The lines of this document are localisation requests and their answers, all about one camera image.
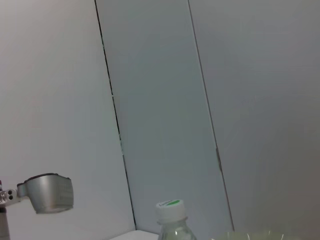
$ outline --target gray panel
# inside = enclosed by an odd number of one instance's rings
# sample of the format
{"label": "gray panel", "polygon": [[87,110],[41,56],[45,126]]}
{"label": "gray panel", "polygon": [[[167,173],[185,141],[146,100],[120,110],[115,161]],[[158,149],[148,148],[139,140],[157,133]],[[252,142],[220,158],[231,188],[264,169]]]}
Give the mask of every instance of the gray panel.
{"label": "gray panel", "polygon": [[320,1],[191,0],[235,229],[320,235]]}
{"label": "gray panel", "polygon": [[185,200],[198,239],[230,230],[222,176],[185,0],[98,0],[137,227]]}
{"label": "gray panel", "polygon": [[102,240],[135,228],[93,0],[0,1],[0,179],[72,179],[74,208],[7,208],[12,240]]}

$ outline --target plastic bottle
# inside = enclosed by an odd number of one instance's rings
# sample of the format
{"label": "plastic bottle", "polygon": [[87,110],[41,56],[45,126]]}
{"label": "plastic bottle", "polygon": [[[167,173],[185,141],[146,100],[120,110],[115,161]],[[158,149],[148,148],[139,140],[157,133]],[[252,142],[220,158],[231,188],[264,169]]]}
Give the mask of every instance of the plastic bottle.
{"label": "plastic bottle", "polygon": [[197,240],[186,224],[183,200],[159,202],[156,205],[158,223],[162,225],[158,240]]}

